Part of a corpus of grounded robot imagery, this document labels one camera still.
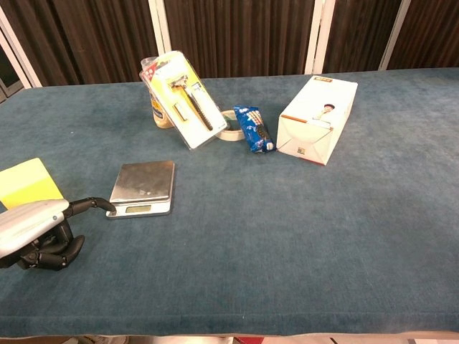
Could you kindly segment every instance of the floor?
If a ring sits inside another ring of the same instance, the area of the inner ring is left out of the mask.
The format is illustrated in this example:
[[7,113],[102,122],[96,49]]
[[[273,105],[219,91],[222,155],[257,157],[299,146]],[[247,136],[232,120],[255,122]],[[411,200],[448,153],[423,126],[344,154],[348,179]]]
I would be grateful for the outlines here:
[[[89,344],[90,341],[69,337],[37,337],[25,339],[0,339],[0,344]],[[100,338],[96,344],[123,344],[120,338]],[[241,344],[232,337],[143,337],[133,336],[126,344]],[[335,335],[332,338],[326,336],[300,335],[292,337],[270,337],[265,338],[262,344],[459,344],[459,339],[436,340],[436,339],[401,339],[392,337],[369,337]]]

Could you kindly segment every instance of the blue snack package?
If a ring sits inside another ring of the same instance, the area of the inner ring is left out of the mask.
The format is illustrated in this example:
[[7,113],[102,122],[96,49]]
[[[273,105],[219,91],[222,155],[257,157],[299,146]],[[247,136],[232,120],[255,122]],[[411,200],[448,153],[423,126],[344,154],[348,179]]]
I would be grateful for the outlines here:
[[273,140],[266,131],[258,107],[236,105],[234,110],[250,151],[253,153],[273,151]]

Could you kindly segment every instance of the digital kitchen scale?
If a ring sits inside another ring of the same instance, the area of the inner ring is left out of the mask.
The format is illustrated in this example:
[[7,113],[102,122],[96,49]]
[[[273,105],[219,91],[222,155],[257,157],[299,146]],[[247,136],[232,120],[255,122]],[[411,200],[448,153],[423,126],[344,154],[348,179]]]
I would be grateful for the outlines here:
[[109,219],[165,215],[171,212],[175,163],[153,161],[121,166],[110,202]]

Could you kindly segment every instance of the plastic packaging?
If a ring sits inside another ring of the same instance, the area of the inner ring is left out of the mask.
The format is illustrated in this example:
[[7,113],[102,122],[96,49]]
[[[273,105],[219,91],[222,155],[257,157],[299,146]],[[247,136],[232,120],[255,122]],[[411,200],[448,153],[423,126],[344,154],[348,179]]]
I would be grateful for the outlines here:
[[181,52],[167,52],[142,72],[162,115],[174,124],[189,149],[195,149],[227,127],[193,67]]
[[245,140],[253,153],[266,153],[274,150],[274,143],[266,131],[258,107],[234,106],[237,122],[244,132]]

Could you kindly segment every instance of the blue tablecloth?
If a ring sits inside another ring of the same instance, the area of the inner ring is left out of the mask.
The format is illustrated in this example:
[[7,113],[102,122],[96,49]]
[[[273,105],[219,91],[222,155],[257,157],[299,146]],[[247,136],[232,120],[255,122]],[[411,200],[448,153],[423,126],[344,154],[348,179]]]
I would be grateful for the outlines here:
[[[459,69],[359,83],[328,165],[245,141],[188,151],[141,83],[25,90],[0,105],[0,169],[40,157],[69,200],[110,197],[124,163],[173,160],[168,216],[70,219],[60,272],[0,271],[0,336],[459,331]],[[205,80],[271,136],[309,76]]]

